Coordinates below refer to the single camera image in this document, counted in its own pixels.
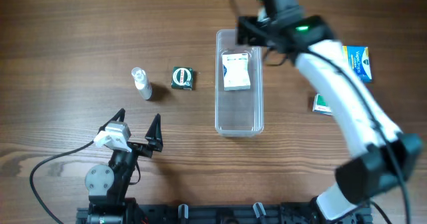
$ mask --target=green box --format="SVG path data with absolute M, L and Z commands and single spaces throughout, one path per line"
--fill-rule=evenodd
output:
M 313 112 L 332 115 L 331 108 L 319 94 L 314 97 Z
M 172 88 L 193 89 L 193 69 L 191 67 L 173 67 Z

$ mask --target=bottle cap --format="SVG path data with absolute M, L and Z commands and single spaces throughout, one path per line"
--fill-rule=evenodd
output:
M 145 80 L 145 71 L 139 67 L 132 69 L 132 77 L 135 81 L 142 83 Z

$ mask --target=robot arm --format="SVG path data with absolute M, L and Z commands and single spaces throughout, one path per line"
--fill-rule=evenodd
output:
M 85 185 L 89 191 L 89 210 L 87 224 L 131 224 L 145 223 L 147 217 L 138 207 L 134 198 L 126 198 L 135 168 L 139 171 L 138 157 L 151 158 L 153 151 L 161 152 L 163 138 L 161 136 L 160 115 L 154 117 L 150 128 L 145 134 L 148 144 L 129 141 L 131 132 L 124 122 L 124 109 L 121 110 L 119 121 L 113 118 L 99 130 L 93 142 L 98 146 L 106 146 L 113 150 L 108 165 L 96 165 L 86 175 Z
M 316 198 L 322 219 L 338 220 L 369 198 L 402 185 L 422 142 L 417 135 L 403 134 L 381 110 L 322 18 L 303 19 L 296 0 L 260 0 L 258 17 L 242 17 L 230 1 L 239 20 L 237 44 L 264 46 L 290 57 L 331 107 L 344 135 L 352 160 L 336 169 L 336 183 Z

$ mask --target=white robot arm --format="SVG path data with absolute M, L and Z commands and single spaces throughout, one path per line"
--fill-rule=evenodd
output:
M 268 47 L 289 57 L 331 107 L 352 160 L 336 169 L 336 183 L 316 197 L 323 223 L 338 221 L 375 195 L 400 185 L 414 168 L 422 142 L 388 118 L 342 55 L 342 44 L 319 16 L 303 18 L 297 0 L 258 0 L 257 17 L 238 18 L 236 43 Z

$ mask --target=green indicator light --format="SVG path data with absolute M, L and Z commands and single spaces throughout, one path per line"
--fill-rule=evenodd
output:
M 308 30 L 308 26 L 297 27 L 296 30 L 297 31 L 307 31 Z

